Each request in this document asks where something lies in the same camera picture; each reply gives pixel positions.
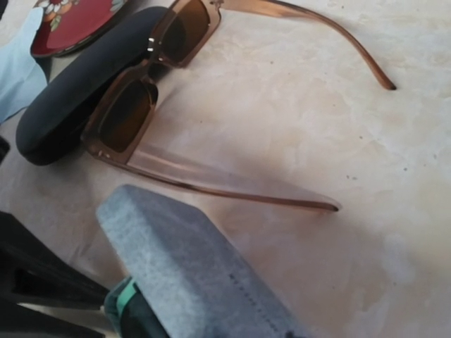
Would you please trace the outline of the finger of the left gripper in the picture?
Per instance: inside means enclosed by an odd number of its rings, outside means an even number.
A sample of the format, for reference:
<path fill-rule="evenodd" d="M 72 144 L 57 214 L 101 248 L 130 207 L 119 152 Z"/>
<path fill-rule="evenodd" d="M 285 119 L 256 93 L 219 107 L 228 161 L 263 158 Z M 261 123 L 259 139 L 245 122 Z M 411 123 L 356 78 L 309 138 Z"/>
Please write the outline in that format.
<path fill-rule="evenodd" d="M 8 304 L 1 309 L 1 337 L 100 338 L 105 335 L 16 304 Z"/>
<path fill-rule="evenodd" d="M 1 213 L 2 299 L 99 310 L 108 292 L 62 261 L 13 215 Z"/>

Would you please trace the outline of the black hard glasses case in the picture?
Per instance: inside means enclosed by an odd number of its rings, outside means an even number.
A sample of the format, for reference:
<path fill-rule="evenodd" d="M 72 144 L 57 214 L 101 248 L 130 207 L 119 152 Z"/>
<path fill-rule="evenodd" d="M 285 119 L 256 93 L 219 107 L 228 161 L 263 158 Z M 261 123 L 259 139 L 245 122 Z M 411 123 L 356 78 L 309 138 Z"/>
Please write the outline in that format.
<path fill-rule="evenodd" d="M 144 58 L 151 30 L 166 12 L 153 6 L 128 16 L 49 83 L 16 129 L 16 147 L 25 160 L 49 165 L 78 146 L 100 98 L 123 70 Z"/>

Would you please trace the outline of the grey green glasses case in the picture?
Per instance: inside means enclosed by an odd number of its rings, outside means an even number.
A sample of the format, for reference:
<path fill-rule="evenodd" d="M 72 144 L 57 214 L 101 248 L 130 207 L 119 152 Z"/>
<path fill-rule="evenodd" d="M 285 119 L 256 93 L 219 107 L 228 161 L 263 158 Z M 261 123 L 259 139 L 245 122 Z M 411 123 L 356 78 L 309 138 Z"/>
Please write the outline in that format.
<path fill-rule="evenodd" d="M 128 277 L 105 309 L 121 337 L 310 337 L 198 208 L 124 185 L 97 219 Z"/>

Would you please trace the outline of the brown frame sunglasses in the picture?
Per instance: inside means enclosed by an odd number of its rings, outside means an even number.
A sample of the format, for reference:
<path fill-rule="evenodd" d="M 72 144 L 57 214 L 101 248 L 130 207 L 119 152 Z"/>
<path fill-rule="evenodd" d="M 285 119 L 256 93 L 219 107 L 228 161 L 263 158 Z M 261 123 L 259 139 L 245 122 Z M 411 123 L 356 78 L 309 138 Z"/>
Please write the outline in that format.
<path fill-rule="evenodd" d="M 221 23 L 221 9 L 274 18 L 309 18 L 339 32 L 359 52 L 386 90 L 397 87 L 371 54 L 344 27 L 308 8 L 284 1 L 174 1 L 149 33 L 147 52 L 138 65 L 126 68 L 101 98 L 82 132 L 81 140 L 93 157 L 151 180 L 200 194 L 279 206 L 338 211 L 338 205 L 313 192 L 298 196 L 230 190 L 230 176 L 149 145 L 144 134 L 159 97 L 152 77 L 154 65 L 185 67 Z"/>

